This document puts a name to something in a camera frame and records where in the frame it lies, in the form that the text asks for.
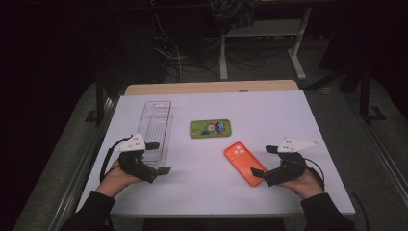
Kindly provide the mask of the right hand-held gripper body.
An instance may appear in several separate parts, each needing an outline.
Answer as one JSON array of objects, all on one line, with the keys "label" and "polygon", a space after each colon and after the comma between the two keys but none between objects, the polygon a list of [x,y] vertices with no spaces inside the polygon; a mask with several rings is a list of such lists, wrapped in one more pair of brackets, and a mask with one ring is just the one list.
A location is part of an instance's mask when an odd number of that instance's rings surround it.
[{"label": "right hand-held gripper body", "polygon": [[263,179],[267,185],[270,187],[294,180],[302,176],[306,169],[311,171],[315,177],[319,178],[319,174],[313,168],[306,165],[305,158],[300,154],[301,150],[318,145],[316,141],[285,138],[277,146],[280,166],[264,172]]}]

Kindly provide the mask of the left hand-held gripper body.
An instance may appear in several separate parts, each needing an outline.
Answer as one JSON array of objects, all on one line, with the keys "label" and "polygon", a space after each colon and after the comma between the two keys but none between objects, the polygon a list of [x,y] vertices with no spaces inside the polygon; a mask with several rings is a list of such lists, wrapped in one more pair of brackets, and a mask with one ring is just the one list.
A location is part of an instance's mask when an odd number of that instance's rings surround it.
[{"label": "left hand-held gripper body", "polygon": [[159,174],[157,169],[143,161],[143,154],[147,151],[145,150],[145,143],[142,134],[123,139],[116,149],[119,153],[118,162],[120,168],[127,174],[142,181],[153,183]]}]

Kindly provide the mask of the orange phone case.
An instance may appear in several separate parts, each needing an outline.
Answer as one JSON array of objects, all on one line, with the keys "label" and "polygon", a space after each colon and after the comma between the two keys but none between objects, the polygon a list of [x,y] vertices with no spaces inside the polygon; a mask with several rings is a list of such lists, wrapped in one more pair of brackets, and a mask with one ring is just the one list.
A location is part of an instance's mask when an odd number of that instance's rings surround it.
[{"label": "orange phone case", "polygon": [[256,187],[263,181],[262,178],[254,176],[251,169],[265,171],[266,168],[242,142],[237,141],[227,147],[224,156],[250,186]]}]

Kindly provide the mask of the clear plastic rack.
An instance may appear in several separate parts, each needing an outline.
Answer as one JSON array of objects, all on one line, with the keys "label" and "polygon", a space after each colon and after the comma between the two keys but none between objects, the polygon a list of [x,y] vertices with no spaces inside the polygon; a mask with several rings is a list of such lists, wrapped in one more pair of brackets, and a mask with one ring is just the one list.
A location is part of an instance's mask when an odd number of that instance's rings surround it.
[{"label": "clear plastic rack", "polygon": [[171,133],[171,102],[148,101],[144,104],[139,133],[147,143],[157,142],[157,149],[146,150],[143,161],[154,168],[166,165],[169,136]]}]

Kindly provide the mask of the green cartoon print phone case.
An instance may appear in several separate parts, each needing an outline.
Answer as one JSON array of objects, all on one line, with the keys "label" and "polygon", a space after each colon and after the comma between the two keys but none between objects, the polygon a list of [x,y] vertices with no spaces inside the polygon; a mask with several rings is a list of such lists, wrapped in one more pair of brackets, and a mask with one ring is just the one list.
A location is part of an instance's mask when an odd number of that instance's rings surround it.
[{"label": "green cartoon print phone case", "polygon": [[190,124],[192,139],[222,138],[232,135],[228,119],[195,120]]}]

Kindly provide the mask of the person's right hand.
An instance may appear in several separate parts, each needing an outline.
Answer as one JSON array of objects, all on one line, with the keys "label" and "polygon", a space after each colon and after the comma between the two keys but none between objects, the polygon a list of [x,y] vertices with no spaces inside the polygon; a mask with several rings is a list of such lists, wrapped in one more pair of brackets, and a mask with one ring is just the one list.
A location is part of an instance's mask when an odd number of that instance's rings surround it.
[{"label": "person's right hand", "polygon": [[324,193],[324,189],[308,169],[304,171],[302,176],[294,180],[281,183],[280,187],[291,190],[302,199],[307,199],[309,197]]}]

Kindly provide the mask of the person's left hand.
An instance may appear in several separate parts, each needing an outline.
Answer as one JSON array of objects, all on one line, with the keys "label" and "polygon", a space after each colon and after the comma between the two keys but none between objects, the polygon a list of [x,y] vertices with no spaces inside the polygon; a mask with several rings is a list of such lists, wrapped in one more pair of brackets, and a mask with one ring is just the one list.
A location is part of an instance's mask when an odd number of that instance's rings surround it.
[{"label": "person's left hand", "polygon": [[108,197],[115,198],[128,186],[139,182],[139,178],[124,172],[120,168],[119,162],[115,161],[109,172],[105,175],[105,178],[96,188],[96,191]]}]

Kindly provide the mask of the white table cover sheet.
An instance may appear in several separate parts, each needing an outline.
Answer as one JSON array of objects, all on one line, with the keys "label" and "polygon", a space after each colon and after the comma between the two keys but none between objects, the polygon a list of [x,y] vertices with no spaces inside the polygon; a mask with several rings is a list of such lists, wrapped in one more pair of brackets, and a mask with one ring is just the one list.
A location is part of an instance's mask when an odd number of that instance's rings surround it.
[{"label": "white table cover sheet", "polygon": [[[156,94],[171,102],[171,133],[166,163],[169,174],[153,183],[138,183],[120,193],[115,215],[135,217],[280,217],[301,213],[299,197],[287,189],[266,184],[249,186],[224,156],[233,143],[242,142],[268,169],[278,166],[267,145],[283,139],[316,141],[302,151],[325,175],[325,189],[346,215],[354,207],[324,143],[304,93],[258,91],[192,94]],[[232,135],[192,139],[195,120],[228,119]]]}]

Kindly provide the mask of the black metal stand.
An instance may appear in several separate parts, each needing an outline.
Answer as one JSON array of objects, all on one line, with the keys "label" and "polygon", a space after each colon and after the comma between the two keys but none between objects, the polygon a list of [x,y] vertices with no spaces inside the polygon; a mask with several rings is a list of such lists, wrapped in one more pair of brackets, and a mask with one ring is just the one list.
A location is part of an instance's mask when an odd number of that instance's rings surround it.
[{"label": "black metal stand", "polygon": [[377,106],[370,105],[370,69],[364,65],[362,68],[360,84],[360,108],[359,113],[366,124],[375,120],[385,120],[383,113]]},{"label": "black metal stand", "polygon": [[104,87],[100,76],[95,79],[95,109],[88,112],[86,122],[94,122],[99,126],[105,114],[105,96]]}]

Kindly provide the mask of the light wooden table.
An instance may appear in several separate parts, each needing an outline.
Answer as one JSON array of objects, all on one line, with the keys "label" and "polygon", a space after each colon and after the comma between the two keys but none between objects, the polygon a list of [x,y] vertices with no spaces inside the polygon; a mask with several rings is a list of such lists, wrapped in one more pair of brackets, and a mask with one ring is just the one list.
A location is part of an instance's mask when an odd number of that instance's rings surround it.
[{"label": "light wooden table", "polygon": [[299,90],[293,80],[225,81],[131,85],[125,95],[189,94]]}]

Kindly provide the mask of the dark plaid cloth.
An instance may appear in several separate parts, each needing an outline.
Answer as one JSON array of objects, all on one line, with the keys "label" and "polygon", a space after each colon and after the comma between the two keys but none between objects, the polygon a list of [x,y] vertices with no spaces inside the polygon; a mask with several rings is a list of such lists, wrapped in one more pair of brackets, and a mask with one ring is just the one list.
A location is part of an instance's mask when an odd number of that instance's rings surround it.
[{"label": "dark plaid cloth", "polygon": [[250,27],[261,0],[208,0],[213,19],[221,35],[231,30]]}]

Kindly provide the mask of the grey metal rail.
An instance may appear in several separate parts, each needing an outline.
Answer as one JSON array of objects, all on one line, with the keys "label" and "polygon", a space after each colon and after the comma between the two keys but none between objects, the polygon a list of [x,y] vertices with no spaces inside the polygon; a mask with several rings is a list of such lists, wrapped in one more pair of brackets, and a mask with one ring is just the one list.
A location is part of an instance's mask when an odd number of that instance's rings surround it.
[{"label": "grey metal rail", "polygon": [[50,159],[54,185],[61,191],[55,192],[58,202],[46,231],[59,231],[76,212],[115,110],[110,98],[95,109],[88,109],[87,102],[91,100],[80,100]]},{"label": "grey metal rail", "polygon": [[386,147],[372,126],[374,121],[385,120],[385,116],[377,106],[369,107],[369,112],[372,112],[372,115],[363,115],[360,112],[360,104],[353,97],[348,96],[346,101],[364,127],[371,142],[373,143],[373,146],[378,152],[380,162],[389,174],[404,204],[408,207],[408,178],[404,175],[403,171],[398,166],[397,161],[393,158],[390,150]]}]

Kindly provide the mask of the white metal desk frame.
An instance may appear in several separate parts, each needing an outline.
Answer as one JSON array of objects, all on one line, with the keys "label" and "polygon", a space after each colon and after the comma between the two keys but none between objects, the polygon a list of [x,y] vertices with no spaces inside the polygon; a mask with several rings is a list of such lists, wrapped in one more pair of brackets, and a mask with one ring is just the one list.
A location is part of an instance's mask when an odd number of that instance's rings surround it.
[{"label": "white metal desk frame", "polygon": [[288,49],[288,54],[297,78],[299,80],[305,80],[306,74],[297,57],[297,53],[305,34],[311,10],[311,8],[306,8],[300,19],[255,20],[251,27],[231,30],[228,34],[221,35],[219,55],[220,80],[224,81],[228,79],[225,51],[225,41],[227,38],[266,36],[295,36],[295,42],[293,46]]}]

